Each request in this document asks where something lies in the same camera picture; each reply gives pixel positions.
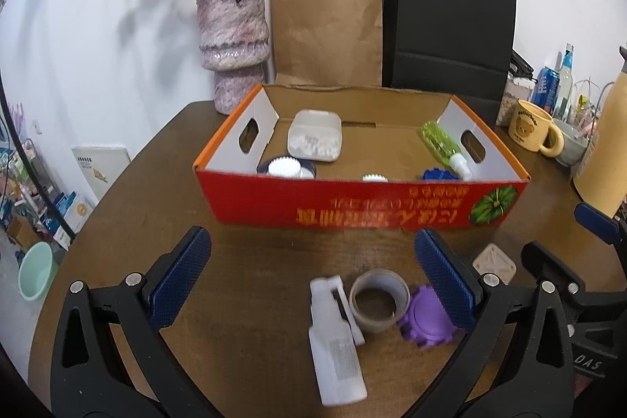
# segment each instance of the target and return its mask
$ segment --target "black pole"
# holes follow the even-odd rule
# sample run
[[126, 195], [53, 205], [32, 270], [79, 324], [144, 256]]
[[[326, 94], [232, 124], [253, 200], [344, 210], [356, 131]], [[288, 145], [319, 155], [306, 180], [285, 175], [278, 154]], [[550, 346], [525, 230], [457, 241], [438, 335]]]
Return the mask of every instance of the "black pole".
[[4, 114], [4, 120], [6, 121], [6, 126], [9, 129], [9, 134], [11, 135], [11, 139], [15, 144], [15, 149], [20, 155], [20, 159], [24, 164], [24, 169], [26, 169], [26, 173], [29, 178], [33, 181], [37, 192], [42, 196], [43, 202], [46, 203], [48, 207], [48, 212], [54, 217], [54, 219], [59, 222], [60, 228], [62, 228], [68, 236], [70, 236], [70, 240], [74, 241], [76, 238], [76, 233], [70, 228], [68, 222], [65, 221], [59, 210], [54, 206], [50, 198], [48, 197], [48, 192], [43, 188], [40, 181], [37, 179], [35, 171], [33, 170], [30, 161], [28, 161], [28, 157], [26, 153], [24, 153], [24, 148], [22, 147], [22, 143], [20, 142], [20, 137], [18, 136], [18, 132], [15, 129], [15, 125], [13, 124], [13, 119], [11, 118], [11, 112], [9, 111], [9, 104], [6, 101], [6, 95], [4, 94], [4, 85], [2, 84], [2, 74], [0, 73], [0, 106], [2, 107], [2, 114]]

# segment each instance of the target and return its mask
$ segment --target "vase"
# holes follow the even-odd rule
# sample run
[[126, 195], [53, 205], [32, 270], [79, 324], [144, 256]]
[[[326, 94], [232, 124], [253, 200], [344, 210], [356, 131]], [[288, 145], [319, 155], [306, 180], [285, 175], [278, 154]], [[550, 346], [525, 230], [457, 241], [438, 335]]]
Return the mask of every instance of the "vase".
[[263, 82], [270, 57], [265, 0], [196, 0], [203, 68], [214, 72], [215, 105], [230, 114]]

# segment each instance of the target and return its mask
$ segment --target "red cardboard box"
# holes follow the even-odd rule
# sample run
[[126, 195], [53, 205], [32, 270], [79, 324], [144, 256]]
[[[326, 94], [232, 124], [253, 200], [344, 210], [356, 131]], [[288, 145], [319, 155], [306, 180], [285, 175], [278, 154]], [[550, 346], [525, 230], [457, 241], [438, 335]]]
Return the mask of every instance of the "red cardboard box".
[[[288, 128], [302, 109], [341, 117], [339, 159], [316, 162], [315, 180], [257, 175], [260, 162], [287, 153]], [[419, 181], [426, 169], [442, 168], [419, 135], [432, 119], [462, 147], [473, 181]], [[494, 225], [529, 183], [524, 167], [459, 98], [380, 87], [260, 85], [209, 141], [194, 171], [219, 221], [281, 228]], [[364, 183], [365, 174], [390, 182]]]

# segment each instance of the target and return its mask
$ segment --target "green bottle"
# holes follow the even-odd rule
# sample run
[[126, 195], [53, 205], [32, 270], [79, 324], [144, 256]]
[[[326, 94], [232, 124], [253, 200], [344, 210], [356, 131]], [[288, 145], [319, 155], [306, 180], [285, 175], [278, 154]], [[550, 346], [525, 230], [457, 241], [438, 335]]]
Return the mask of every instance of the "green bottle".
[[420, 133], [424, 143], [442, 165], [452, 168], [464, 181], [472, 179], [472, 171], [462, 155], [462, 150], [437, 122], [425, 123]]

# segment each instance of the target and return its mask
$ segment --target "yellow mug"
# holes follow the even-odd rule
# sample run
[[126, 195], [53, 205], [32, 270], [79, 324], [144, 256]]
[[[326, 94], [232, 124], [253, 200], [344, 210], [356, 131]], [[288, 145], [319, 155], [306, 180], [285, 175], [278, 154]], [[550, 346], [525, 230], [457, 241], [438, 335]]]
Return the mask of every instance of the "yellow mug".
[[[546, 147], [544, 142], [552, 131], [552, 147]], [[509, 129], [510, 137], [526, 150], [537, 153], [540, 151], [548, 158], [556, 158], [564, 150], [564, 136], [562, 130], [557, 128], [553, 118], [546, 111], [529, 101], [518, 100], [516, 110], [512, 116]]]

